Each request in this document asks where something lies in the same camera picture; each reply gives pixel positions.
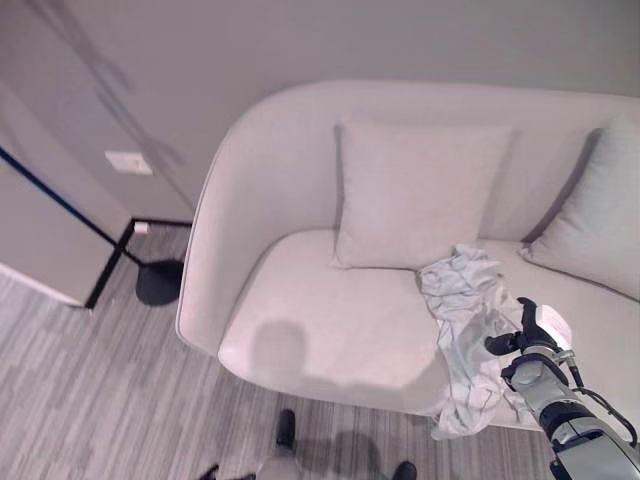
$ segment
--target throw pillow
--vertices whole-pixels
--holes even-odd
[[[340,127],[344,267],[419,269],[473,243],[511,127]]]
[[[571,196],[521,255],[640,300],[640,126],[604,129]]]

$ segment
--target towel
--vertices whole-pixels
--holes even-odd
[[[493,419],[505,392],[522,419],[524,400],[507,390],[500,360],[484,347],[487,336],[520,329],[522,305],[504,287],[499,263],[483,250],[456,245],[451,257],[419,275],[420,290],[440,326],[438,347],[450,379],[450,395],[431,436],[440,440],[479,432]]]

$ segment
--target sofa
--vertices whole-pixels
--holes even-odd
[[[268,97],[229,130],[206,178],[178,305],[180,338],[268,389],[439,413],[447,368],[415,273],[331,265],[343,195],[335,126],[350,115],[514,127],[477,245],[500,262],[514,296],[567,320],[587,386],[640,425],[640,304],[518,255],[571,192],[597,129],[620,115],[640,122],[638,98],[389,81],[322,82]],[[492,423],[537,428],[506,404]]]

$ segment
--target wall plate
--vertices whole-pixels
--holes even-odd
[[[153,175],[153,169],[144,160],[140,152],[106,151],[104,156],[111,162],[113,168],[120,173],[134,175]]]

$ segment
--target black lamp base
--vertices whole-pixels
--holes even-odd
[[[180,295],[182,270],[180,260],[161,260],[145,263],[138,271],[136,295],[145,305],[167,305]]]

